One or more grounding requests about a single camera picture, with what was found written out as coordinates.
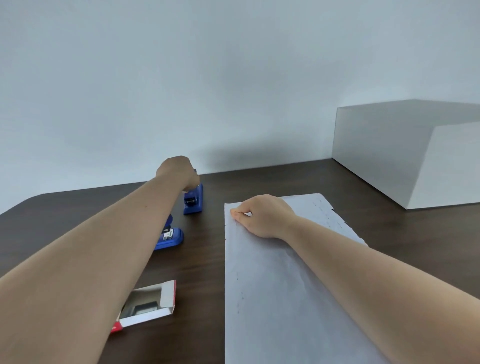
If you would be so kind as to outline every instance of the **wood grain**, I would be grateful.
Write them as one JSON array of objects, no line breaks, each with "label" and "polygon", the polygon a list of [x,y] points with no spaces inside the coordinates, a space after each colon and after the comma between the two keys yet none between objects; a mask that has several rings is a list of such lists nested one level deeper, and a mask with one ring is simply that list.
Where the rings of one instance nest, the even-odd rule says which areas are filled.
[{"label": "wood grain", "polygon": [[[172,211],[184,243],[153,252],[137,282],[176,279],[174,314],[112,334],[100,363],[224,362],[224,203],[256,194],[322,193],[370,247],[480,298],[479,204],[406,211],[332,159],[202,181],[203,212],[183,216],[181,198]],[[140,185],[39,195],[0,215],[0,274]]]}]

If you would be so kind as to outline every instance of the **red and white box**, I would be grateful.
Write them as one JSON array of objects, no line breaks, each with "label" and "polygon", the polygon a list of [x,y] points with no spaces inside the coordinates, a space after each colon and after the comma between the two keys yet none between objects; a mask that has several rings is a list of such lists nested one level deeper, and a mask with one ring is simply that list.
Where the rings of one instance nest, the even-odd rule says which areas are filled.
[{"label": "red and white box", "polygon": [[173,313],[176,280],[133,290],[123,305],[111,332]]}]

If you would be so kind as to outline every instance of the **white paper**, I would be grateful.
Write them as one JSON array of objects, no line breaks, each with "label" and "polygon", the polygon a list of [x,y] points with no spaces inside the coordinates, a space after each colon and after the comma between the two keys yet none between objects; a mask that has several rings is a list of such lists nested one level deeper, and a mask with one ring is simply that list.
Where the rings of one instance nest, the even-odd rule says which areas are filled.
[{"label": "white paper", "polygon": [[[321,194],[283,199],[365,244]],[[230,216],[239,204],[225,204],[225,363],[389,363],[285,242],[258,238]]]}]

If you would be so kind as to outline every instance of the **white cardboard box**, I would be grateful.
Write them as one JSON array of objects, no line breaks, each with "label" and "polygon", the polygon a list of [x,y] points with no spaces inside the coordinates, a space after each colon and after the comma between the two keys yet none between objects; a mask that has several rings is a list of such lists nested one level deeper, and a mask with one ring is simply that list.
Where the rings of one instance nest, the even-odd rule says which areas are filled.
[{"label": "white cardboard box", "polygon": [[120,311],[111,332],[173,313],[177,281],[154,284],[133,290]]},{"label": "white cardboard box", "polygon": [[480,105],[338,108],[332,157],[406,209],[480,202]]}]

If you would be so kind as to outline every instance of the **hand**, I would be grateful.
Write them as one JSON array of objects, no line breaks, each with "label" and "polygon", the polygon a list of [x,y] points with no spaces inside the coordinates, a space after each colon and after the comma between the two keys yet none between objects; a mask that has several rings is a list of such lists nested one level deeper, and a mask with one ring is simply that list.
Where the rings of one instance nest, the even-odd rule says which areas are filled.
[{"label": "hand", "polygon": [[261,238],[284,239],[297,215],[281,198],[263,194],[243,201],[230,210],[232,217]]},{"label": "hand", "polygon": [[200,177],[193,169],[190,160],[184,156],[166,159],[156,170],[156,176],[176,175],[181,178],[182,190],[189,191],[200,184]]}]

